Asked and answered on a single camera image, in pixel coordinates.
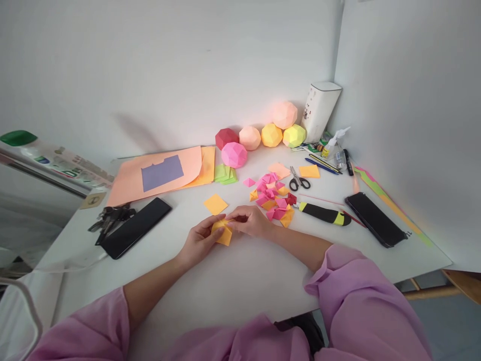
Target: smartphone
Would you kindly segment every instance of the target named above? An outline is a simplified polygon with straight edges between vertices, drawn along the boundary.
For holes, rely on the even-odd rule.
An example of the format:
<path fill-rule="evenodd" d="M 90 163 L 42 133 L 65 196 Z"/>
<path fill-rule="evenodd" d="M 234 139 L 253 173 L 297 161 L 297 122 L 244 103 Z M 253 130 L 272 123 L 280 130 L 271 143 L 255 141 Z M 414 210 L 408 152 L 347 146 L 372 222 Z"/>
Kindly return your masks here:
<path fill-rule="evenodd" d="M 136 215 L 108 236 L 100 246 L 113 259 L 119 259 L 172 210 L 166 202 L 155 198 Z"/>
<path fill-rule="evenodd" d="M 356 193 L 344 201 L 384 247 L 394 247 L 407 239 L 406 234 L 364 193 Z"/>

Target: hand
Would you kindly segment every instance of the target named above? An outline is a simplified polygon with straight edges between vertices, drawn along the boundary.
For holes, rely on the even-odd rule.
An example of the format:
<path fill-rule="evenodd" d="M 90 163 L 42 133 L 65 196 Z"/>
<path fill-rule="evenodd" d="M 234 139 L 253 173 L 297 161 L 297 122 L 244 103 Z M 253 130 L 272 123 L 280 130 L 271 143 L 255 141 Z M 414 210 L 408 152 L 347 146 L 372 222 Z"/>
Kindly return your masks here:
<path fill-rule="evenodd" d="M 190 269 L 209 254 L 214 243 L 224 232 L 222 227 L 211 233 L 212 225 L 224 217 L 225 214 L 210 216 L 190 230 L 184 246 L 176 256 L 183 267 Z"/>
<path fill-rule="evenodd" d="M 232 220 L 227 226 L 254 237 L 265 238 L 274 227 L 256 206 L 239 206 L 225 219 Z"/>

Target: person's left hand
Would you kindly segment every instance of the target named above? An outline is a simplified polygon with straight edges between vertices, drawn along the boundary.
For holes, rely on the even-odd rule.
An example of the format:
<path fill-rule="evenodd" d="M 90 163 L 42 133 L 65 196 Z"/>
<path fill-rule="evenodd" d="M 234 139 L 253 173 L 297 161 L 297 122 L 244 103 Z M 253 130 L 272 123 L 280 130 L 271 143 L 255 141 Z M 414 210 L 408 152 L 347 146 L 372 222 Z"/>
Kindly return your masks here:
<path fill-rule="evenodd" d="M 190 269 L 209 254 L 214 243 L 224 232 L 222 227 L 211 233 L 212 225 L 224 217 L 225 214 L 210 216 L 190 230 L 184 246 L 176 256 L 183 267 Z"/>

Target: yellow and black box cutter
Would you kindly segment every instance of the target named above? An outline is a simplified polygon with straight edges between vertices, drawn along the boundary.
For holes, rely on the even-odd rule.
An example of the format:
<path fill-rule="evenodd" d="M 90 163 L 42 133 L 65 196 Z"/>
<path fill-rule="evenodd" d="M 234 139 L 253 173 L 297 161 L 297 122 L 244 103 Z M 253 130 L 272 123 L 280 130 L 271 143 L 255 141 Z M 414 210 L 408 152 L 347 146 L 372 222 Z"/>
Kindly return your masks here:
<path fill-rule="evenodd" d="M 307 213 L 324 222 L 332 223 L 338 226 L 347 226 L 352 221 L 352 218 L 345 213 L 329 210 L 306 202 L 297 203 L 295 206 L 296 208 L 299 208 L 299 211 L 302 213 Z"/>

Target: origami ball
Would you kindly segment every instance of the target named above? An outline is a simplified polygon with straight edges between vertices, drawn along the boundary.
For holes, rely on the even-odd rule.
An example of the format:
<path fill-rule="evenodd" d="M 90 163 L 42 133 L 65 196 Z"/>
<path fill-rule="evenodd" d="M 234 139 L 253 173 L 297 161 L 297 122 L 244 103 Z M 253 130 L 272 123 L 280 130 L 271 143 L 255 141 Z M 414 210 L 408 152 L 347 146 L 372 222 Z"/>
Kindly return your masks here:
<path fill-rule="evenodd" d="M 282 130 L 277 128 L 274 124 L 268 124 L 262 128 L 261 132 L 262 144 L 265 146 L 277 146 L 282 140 Z"/>
<path fill-rule="evenodd" d="M 295 148 L 306 139 L 306 130 L 300 125 L 294 124 L 292 127 L 284 130 L 282 142 L 289 148 Z"/>
<path fill-rule="evenodd" d="M 252 126 L 244 127 L 239 133 L 239 143 L 247 150 L 255 150 L 261 143 L 261 134 Z"/>
<path fill-rule="evenodd" d="M 297 120 L 297 108 L 291 102 L 283 102 L 274 108 L 272 121 L 280 129 L 287 129 Z"/>
<path fill-rule="evenodd" d="M 224 148 L 222 148 L 221 157 L 225 165 L 232 168 L 239 168 L 242 167 L 247 160 L 247 150 L 242 144 L 234 142 L 227 143 Z"/>
<path fill-rule="evenodd" d="M 224 128 L 219 130 L 219 133 L 215 135 L 215 145 L 222 150 L 227 143 L 236 142 L 239 143 L 239 137 L 230 128 Z"/>

